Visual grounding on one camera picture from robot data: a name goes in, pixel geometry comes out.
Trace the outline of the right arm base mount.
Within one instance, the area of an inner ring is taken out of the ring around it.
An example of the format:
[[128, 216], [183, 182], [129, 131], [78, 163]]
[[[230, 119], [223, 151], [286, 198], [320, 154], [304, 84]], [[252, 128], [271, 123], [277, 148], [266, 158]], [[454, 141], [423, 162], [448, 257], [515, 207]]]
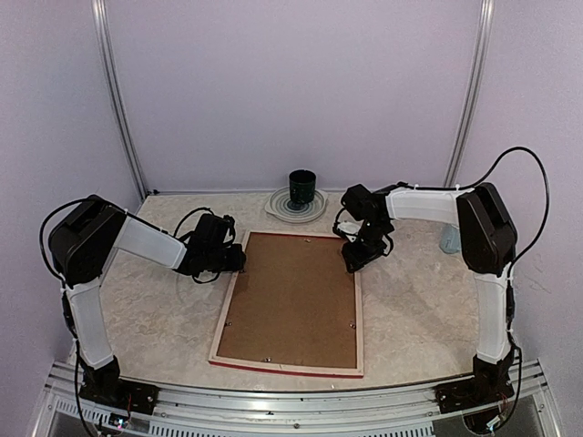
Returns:
[[463, 415], [465, 427], [473, 434], [492, 434], [502, 424], [507, 402], [515, 395], [508, 373], [513, 361], [512, 351], [496, 364], [475, 355], [470, 378], [436, 386], [435, 398], [440, 412], [460, 412], [493, 404], [492, 408]]

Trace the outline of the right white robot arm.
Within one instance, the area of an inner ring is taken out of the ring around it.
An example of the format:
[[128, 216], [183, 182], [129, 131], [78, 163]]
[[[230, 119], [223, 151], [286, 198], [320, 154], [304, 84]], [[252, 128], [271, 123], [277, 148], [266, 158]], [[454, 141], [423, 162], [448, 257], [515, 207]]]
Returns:
[[332, 231], [345, 240], [342, 255], [351, 273], [390, 254], [396, 220], [432, 221], [458, 229], [478, 297], [474, 377], [465, 394], [473, 403], [488, 402], [506, 383], [516, 350], [511, 326], [517, 230], [496, 187], [484, 182], [470, 188], [421, 188], [399, 182], [371, 191], [358, 184], [345, 191], [341, 205], [352, 220], [337, 218]]

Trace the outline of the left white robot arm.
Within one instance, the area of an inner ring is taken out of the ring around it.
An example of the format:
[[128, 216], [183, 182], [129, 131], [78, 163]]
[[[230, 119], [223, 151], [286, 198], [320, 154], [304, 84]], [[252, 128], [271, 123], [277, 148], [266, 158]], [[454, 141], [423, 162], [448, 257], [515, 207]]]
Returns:
[[110, 405], [128, 395], [118, 377], [118, 359], [111, 347], [100, 292], [107, 270], [118, 252], [126, 252], [204, 283], [223, 273], [244, 269], [246, 255], [236, 240], [235, 220], [210, 208], [194, 209], [199, 220], [184, 234], [172, 233], [122, 207], [90, 195], [50, 212], [65, 216], [51, 231], [39, 230], [41, 255], [62, 287], [64, 310], [77, 341], [80, 364], [95, 394]]

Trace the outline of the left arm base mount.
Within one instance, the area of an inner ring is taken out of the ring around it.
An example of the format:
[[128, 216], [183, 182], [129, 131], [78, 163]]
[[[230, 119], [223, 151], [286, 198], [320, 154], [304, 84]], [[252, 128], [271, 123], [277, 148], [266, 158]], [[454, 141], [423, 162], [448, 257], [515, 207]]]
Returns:
[[96, 369], [79, 357], [83, 370], [80, 397], [97, 404], [152, 415], [159, 396], [159, 387], [153, 384], [125, 380], [120, 377], [118, 359]]

